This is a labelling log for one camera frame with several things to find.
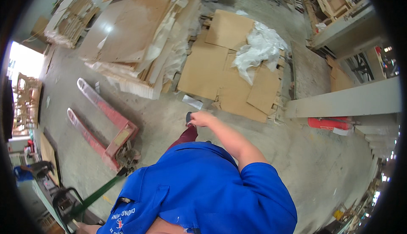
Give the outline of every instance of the concrete floor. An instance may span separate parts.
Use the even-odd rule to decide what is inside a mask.
[[[206,11],[220,8],[244,10],[257,21],[273,28],[289,43],[305,44],[303,15],[267,0],[203,0]],[[39,130],[44,131],[57,150],[64,186],[75,187],[83,197],[98,189],[115,173],[103,164],[68,120],[71,107],[105,144],[117,130],[103,114],[82,95],[76,85],[79,77],[90,85],[100,82],[100,94],[125,117],[140,127],[135,140],[142,154],[140,167],[154,164],[167,147],[184,131],[185,114],[196,109],[183,103],[183,94],[162,94],[159,100],[143,99],[118,91],[104,76],[87,68],[77,58],[77,50],[58,47],[47,74],[43,71],[43,100]],[[285,69],[283,93],[288,94],[290,70]],[[48,108],[46,98],[50,97]],[[245,135],[266,156],[287,186],[298,211],[297,234],[309,234],[333,218],[332,211],[341,203],[350,206],[360,199],[372,180],[377,159],[372,160],[367,141],[357,135],[339,136],[326,130],[312,129],[287,121],[262,124],[214,109],[206,110]],[[220,145],[207,128],[198,129],[198,141],[212,140]],[[91,210],[106,219],[122,184],[117,184]]]

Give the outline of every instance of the blue shirt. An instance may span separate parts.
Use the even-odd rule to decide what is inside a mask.
[[[97,234],[144,234],[157,216],[201,234],[286,234],[297,224],[271,165],[251,163],[239,173],[228,152],[207,142],[176,145],[132,173]]]
[[[20,166],[14,167],[14,175],[17,177],[17,181],[19,182],[34,179],[31,172],[29,172],[28,170],[22,170]]]

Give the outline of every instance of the maroon pants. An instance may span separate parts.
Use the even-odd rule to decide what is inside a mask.
[[[180,138],[176,140],[174,143],[172,143],[172,145],[170,145],[168,149],[181,143],[195,141],[197,139],[197,136],[198,132],[195,125],[188,125],[188,128],[180,135]]]

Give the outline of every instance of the white plastic wrap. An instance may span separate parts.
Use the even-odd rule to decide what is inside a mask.
[[[319,23],[319,24],[316,24],[315,26],[318,28],[319,31],[322,31],[323,29],[326,28],[326,24],[324,24],[324,23]]]
[[[238,11],[236,12],[236,14],[241,15],[241,16],[244,16],[244,17],[249,17],[249,14],[246,13],[244,10],[238,10]]]
[[[257,67],[267,60],[265,65],[274,71],[280,58],[279,49],[287,49],[287,44],[275,30],[257,21],[247,35],[247,43],[236,53],[232,67],[237,67],[240,76],[253,85],[254,70],[251,67]]]

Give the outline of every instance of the pallet jack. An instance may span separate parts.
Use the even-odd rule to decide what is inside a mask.
[[[116,176],[108,181],[104,186],[99,188],[88,198],[82,199],[78,191],[73,187],[61,189],[53,198],[53,208],[57,214],[62,227],[68,234],[72,234],[68,223],[75,222],[75,218],[82,214],[84,220],[85,210],[92,205],[97,199],[112,188],[117,182],[130,175],[137,169],[137,163],[140,158],[140,152],[131,146],[131,140],[134,139],[139,128],[131,121],[123,117],[109,103],[107,103],[83,78],[79,78],[77,86],[83,95],[89,99],[99,110],[101,110],[112,123],[119,128],[119,133],[114,140],[105,147],[100,141],[86,128],[84,123],[78,118],[74,110],[68,108],[67,115],[74,127],[83,135],[89,145],[102,157],[102,161],[117,172]],[[66,197],[68,192],[74,192],[78,198],[79,204],[72,205],[69,209],[62,210],[59,203]]]

